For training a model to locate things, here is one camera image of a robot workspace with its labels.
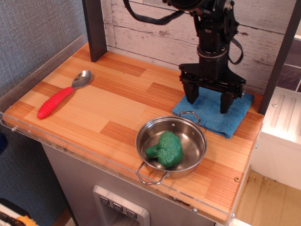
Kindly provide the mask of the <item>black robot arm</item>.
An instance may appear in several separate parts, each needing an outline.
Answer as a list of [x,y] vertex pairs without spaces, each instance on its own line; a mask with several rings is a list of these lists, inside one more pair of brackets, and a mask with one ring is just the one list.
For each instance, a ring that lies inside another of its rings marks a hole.
[[228,63],[239,64],[243,56],[234,62],[230,58],[230,44],[242,49],[234,38],[239,23],[234,16],[232,0],[167,0],[166,4],[187,11],[194,18],[199,38],[197,53],[199,62],[181,64],[180,81],[187,101],[193,104],[199,95],[199,88],[221,93],[220,112],[229,111],[234,99],[244,95],[245,79],[232,72]]

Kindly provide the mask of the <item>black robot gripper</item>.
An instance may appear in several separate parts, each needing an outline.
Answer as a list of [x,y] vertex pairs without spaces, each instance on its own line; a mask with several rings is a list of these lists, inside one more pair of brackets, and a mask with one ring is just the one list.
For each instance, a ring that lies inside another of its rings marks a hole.
[[202,51],[198,63],[179,65],[180,81],[190,104],[194,104],[197,100],[199,87],[222,93],[221,114],[229,111],[234,99],[243,97],[246,81],[230,70],[229,61],[228,50],[219,53]]

